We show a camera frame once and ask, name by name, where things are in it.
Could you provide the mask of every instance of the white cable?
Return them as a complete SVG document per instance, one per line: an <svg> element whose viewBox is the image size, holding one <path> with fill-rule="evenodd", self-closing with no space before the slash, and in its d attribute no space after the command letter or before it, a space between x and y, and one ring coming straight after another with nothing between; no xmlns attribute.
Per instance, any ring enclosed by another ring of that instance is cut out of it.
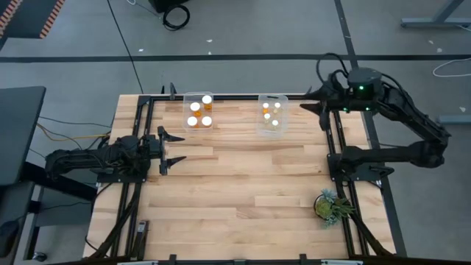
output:
<svg viewBox="0 0 471 265"><path fill-rule="evenodd" d="M469 32L471 32L471 29L467 29L465 28L464 26L457 26L461 29L464 29L464 30L467 30ZM441 75L441 74L437 74L436 71L440 68L442 68L443 66L447 66L451 63L456 63L456 62L464 62L464 61L468 61L468 60L471 60L471 58L467 58L467 59L460 59L460 60L451 60L450 62L446 62L440 66L437 66L433 71L432 71L432 74L435 76L435 77L471 77L471 74L449 74L449 75Z"/></svg>

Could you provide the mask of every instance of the wooden table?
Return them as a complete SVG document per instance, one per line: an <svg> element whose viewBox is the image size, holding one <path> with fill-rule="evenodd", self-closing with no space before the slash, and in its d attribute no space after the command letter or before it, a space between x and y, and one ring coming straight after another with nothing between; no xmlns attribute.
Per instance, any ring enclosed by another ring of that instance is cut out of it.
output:
<svg viewBox="0 0 471 265"><path fill-rule="evenodd" d="M132 134L137 99L120 97L111 142ZM168 260L170 254L179 260L298 259L300 253L347 258L342 226L325 229L314 214L315 198L323 188L335 186L327 167L325 132L318 117L299 103L290 101L288 129L279 139L256 133L253 100L216 101L214 129L207 134L182 128L181 101L155 104L151 134L163 125L170 134L184 137L168 144L168 158L188 157L169 169L168 176L160 176L159 161L152 161L138 209L138 220L150 221L146 260ZM341 118L347 143L369 148L361 114L342 113ZM356 188L363 220L394 252L380 190L364 182ZM97 199L88 232L93 245L99 246L115 224L120 194L121 184L115 183ZM358 235L351 226L359 254ZM84 256L92 252L87 246Z"/></svg>

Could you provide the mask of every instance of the gray floor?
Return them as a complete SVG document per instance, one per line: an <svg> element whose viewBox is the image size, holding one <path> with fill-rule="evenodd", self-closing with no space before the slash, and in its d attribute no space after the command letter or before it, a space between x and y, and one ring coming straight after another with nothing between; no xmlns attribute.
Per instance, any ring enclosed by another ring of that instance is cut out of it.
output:
<svg viewBox="0 0 471 265"><path fill-rule="evenodd" d="M149 6L147 1L138 2ZM402 17L430 16L445 3L427 0L343 0L357 54L471 54L471 32L463 29L402 29ZM333 1L330 0L191 0L190 24L168 32L158 17L125 0L111 0L117 20L133 55L170 54L346 54ZM471 17L471 1L456 15ZM125 56L126 50L105 0L67 0L45 40L9 39L0 57ZM159 93L173 82L179 92L303 92L318 87L315 61L206 61L139 62L138 75L146 93ZM439 79L431 72L440 61L360 61L396 77L419 109L430 114L462 114L471 110L471 77ZM326 62L327 73L337 68ZM444 69L445 74L471 71L471 63ZM0 64L0 88L44 85L41 115L55 119L109 124L120 94L139 93L130 63ZM105 133L105 128L71 126L51 121L42 125L69 136ZM388 144L417 139L401 124L375 117L379 138ZM412 257L471 261L471 209L467 162L471 127L450 127L453 134L446 164L434 170L394 164L393 195L408 254ZM91 141L80 141L87 146ZM32 148L42 154L73 149L70 142L51 142L35 132ZM30 152L28 161L40 166L43 158ZM93 182L83 172L74 177ZM65 199L67 203L74 199ZM89 206L58 208L54 213L67 225L43 229L37 246L46 263L78 260L90 220ZM34 264L21 261L17 264Z"/></svg>

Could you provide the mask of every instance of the potted plant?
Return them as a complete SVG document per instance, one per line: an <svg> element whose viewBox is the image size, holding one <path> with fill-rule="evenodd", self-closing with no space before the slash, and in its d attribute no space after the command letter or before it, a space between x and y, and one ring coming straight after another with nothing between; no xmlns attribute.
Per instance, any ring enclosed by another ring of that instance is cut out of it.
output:
<svg viewBox="0 0 471 265"><path fill-rule="evenodd" d="M329 189L322 189L322 193L314 201L316 215L325 220L325 227L336 224L342 217L353 213L354 207L348 199L340 199L337 193Z"/></svg>

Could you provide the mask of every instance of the clear plastic container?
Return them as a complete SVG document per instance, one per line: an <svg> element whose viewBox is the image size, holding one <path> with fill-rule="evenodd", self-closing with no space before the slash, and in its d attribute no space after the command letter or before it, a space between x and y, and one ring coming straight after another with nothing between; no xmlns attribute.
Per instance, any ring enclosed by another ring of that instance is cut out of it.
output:
<svg viewBox="0 0 471 265"><path fill-rule="evenodd" d="M288 128L288 97L281 94L258 96L257 132L280 137Z"/></svg>
<svg viewBox="0 0 471 265"><path fill-rule="evenodd" d="M183 95L183 128L188 132L213 129L213 94L189 92Z"/></svg>

